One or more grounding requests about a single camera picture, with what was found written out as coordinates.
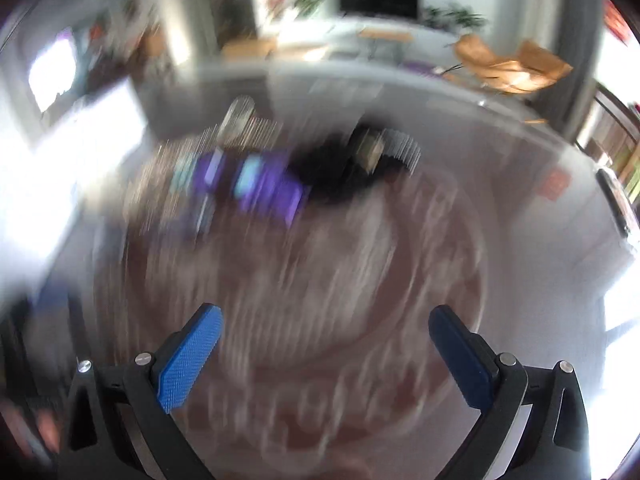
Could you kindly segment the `purple teal toy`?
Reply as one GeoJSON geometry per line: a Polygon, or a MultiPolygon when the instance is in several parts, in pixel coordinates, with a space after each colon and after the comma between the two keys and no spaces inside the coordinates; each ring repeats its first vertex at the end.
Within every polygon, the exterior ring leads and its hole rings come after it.
{"type": "Polygon", "coordinates": [[[289,163],[287,152],[214,148],[180,159],[169,189],[186,192],[190,200],[208,198],[292,226],[310,187],[294,176],[289,163]]]}

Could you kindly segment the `black velvet scrunchie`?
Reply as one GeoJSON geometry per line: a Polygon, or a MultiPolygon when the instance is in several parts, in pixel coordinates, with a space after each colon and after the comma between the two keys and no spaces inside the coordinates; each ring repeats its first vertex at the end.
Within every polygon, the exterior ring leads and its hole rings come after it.
{"type": "Polygon", "coordinates": [[[378,122],[358,122],[349,136],[332,134],[295,152],[288,172],[316,203],[338,204],[398,174],[412,174],[422,151],[412,136],[378,122]]]}

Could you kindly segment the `black remote control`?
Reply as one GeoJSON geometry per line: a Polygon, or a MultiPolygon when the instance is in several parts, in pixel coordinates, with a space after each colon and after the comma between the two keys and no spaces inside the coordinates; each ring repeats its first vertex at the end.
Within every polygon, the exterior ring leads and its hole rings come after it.
{"type": "Polygon", "coordinates": [[[617,180],[615,174],[605,167],[601,167],[596,171],[596,179],[600,188],[608,201],[608,206],[612,210],[612,214],[623,238],[628,238],[632,233],[632,222],[634,213],[628,203],[620,181],[617,180]]]}

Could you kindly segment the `white partition board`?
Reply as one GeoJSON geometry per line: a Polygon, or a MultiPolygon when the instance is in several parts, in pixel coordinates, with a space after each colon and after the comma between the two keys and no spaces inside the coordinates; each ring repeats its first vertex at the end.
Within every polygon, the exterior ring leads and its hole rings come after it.
{"type": "Polygon", "coordinates": [[[37,141],[1,93],[1,307],[40,289],[81,203],[149,131],[134,82],[76,105],[37,141]]]}

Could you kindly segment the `wooden dining chair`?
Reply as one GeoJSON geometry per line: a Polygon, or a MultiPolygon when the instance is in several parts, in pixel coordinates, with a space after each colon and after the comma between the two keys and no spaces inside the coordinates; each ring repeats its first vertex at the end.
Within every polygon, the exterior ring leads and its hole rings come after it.
{"type": "Polygon", "coordinates": [[[623,185],[637,183],[639,112],[596,83],[576,144],[600,166],[611,169],[623,185]]]}

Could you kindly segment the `gold pearl hair claw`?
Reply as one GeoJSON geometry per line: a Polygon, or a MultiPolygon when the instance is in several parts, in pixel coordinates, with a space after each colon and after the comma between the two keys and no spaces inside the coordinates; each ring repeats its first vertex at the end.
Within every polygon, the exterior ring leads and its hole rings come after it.
{"type": "Polygon", "coordinates": [[[204,130],[198,146],[203,151],[213,148],[232,150],[270,150],[280,136],[282,125],[256,113],[250,96],[238,96],[230,104],[219,125],[204,130]]]}

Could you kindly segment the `orange lounge chair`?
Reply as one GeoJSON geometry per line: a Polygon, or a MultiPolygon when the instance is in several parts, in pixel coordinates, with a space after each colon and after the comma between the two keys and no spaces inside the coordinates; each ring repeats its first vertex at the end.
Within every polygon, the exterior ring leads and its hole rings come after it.
{"type": "Polygon", "coordinates": [[[454,55],[483,84],[514,96],[549,88],[573,70],[562,58],[529,39],[520,43],[514,55],[501,56],[480,36],[466,34],[454,44],[454,55]]]}

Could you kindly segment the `cardboard box on floor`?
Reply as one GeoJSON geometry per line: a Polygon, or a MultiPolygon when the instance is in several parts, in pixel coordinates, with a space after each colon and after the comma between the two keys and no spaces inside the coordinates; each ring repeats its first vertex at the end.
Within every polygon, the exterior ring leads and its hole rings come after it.
{"type": "Polygon", "coordinates": [[[222,47],[221,56],[227,62],[265,61],[277,47],[278,40],[274,37],[235,39],[222,47]]]}

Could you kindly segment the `green potted plant right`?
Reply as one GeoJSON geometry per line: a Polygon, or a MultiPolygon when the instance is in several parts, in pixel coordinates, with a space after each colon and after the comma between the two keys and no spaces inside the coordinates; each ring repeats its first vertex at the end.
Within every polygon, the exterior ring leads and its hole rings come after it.
{"type": "Polygon", "coordinates": [[[422,12],[422,23],[443,32],[465,34],[479,32],[488,24],[488,19],[475,13],[470,6],[453,2],[448,6],[426,6],[422,12]]]}

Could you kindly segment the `green potted plant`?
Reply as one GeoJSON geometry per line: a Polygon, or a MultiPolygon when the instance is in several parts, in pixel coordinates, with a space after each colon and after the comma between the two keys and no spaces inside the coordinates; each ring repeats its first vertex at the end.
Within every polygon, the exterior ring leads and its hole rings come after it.
{"type": "Polygon", "coordinates": [[[422,12],[422,23],[443,32],[465,34],[479,32],[488,24],[488,19],[475,13],[470,6],[453,2],[448,6],[426,6],[422,12]]]}
{"type": "Polygon", "coordinates": [[[326,0],[295,0],[294,9],[297,11],[299,18],[309,18],[318,11],[325,1],[326,0]]]}

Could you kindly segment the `white standing air conditioner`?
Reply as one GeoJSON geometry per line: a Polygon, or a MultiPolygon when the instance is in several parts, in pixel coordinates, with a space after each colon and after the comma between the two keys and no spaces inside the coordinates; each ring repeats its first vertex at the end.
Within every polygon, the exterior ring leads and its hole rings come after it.
{"type": "Polygon", "coordinates": [[[518,40],[552,50],[558,36],[563,0],[521,0],[518,40]]]}

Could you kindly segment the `wooden bench with hairpin legs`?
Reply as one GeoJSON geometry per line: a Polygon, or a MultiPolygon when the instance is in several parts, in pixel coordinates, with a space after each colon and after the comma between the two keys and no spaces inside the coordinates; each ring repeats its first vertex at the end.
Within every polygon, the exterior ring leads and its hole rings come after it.
{"type": "Polygon", "coordinates": [[[413,43],[410,32],[398,32],[397,30],[365,27],[357,34],[367,44],[367,59],[373,60],[376,51],[381,44],[387,44],[392,48],[393,59],[397,64],[404,62],[406,50],[413,43]]]}

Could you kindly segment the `grey curtain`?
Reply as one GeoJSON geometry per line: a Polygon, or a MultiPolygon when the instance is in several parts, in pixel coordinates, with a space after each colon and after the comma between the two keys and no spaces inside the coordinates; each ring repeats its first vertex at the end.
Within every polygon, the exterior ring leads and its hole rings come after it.
{"type": "Polygon", "coordinates": [[[551,87],[547,104],[550,125],[570,142],[582,128],[596,88],[603,22],[604,0],[563,0],[556,55],[572,70],[551,87]]]}

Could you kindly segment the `white tv cabinet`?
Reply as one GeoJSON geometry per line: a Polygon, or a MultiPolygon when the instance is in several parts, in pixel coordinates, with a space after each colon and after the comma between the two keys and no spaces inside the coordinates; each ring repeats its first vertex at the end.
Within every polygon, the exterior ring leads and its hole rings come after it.
{"type": "MultiPolygon", "coordinates": [[[[457,35],[382,18],[303,18],[259,26],[258,34],[276,38],[278,47],[283,49],[323,48],[329,58],[356,58],[364,61],[367,60],[367,44],[357,34],[365,27],[410,32],[413,43],[408,45],[404,62],[400,64],[450,65],[456,60],[454,44],[458,40],[457,35]]],[[[387,44],[381,44],[375,58],[369,61],[397,64],[393,59],[392,48],[387,44]]]]}

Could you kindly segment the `red flowers in vase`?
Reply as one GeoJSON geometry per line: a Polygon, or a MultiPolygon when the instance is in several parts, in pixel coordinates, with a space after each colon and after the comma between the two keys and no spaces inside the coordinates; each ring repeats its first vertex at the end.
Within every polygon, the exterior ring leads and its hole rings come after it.
{"type": "Polygon", "coordinates": [[[282,21],[289,6],[290,0],[266,0],[268,22],[282,21]]]}

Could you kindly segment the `green potted plant left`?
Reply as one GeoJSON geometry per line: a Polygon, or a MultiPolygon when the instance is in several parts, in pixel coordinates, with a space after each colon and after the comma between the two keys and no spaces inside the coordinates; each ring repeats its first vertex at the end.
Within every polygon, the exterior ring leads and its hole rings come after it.
{"type": "Polygon", "coordinates": [[[297,11],[299,18],[309,18],[318,11],[325,1],[326,0],[295,0],[294,9],[297,11]]]}

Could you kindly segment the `red wall hanging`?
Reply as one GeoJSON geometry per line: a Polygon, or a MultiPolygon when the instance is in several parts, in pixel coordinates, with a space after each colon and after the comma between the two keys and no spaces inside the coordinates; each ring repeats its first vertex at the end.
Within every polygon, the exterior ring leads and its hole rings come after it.
{"type": "Polygon", "coordinates": [[[631,28],[612,0],[604,0],[604,24],[618,41],[629,44],[632,36],[631,28]]]}

